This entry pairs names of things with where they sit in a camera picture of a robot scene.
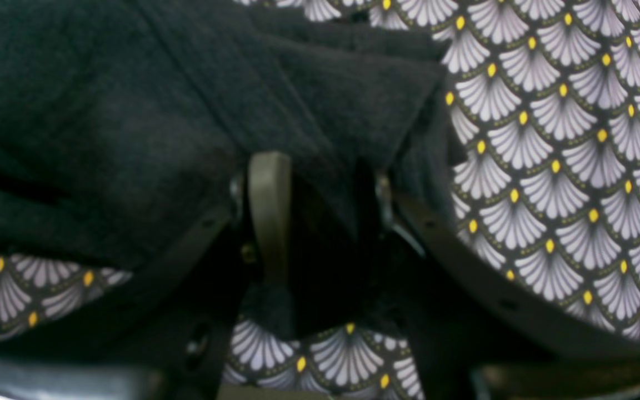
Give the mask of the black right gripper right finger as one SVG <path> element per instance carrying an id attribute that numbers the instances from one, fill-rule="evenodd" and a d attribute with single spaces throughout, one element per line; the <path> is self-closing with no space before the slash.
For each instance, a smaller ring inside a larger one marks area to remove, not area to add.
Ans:
<path id="1" fill-rule="evenodd" d="M 640 342 L 518 288 L 386 174 L 373 206 L 427 399 L 640 399 Z"/>

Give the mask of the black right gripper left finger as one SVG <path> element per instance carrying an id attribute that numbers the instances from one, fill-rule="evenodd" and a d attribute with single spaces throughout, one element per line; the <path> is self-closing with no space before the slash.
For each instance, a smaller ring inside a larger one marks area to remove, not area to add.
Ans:
<path id="1" fill-rule="evenodd" d="M 112 293 L 0 343 L 0 396 L 214 399 L 252 278 L 287 284 L 292 167 L 257 153 L 176 243 Z"/>

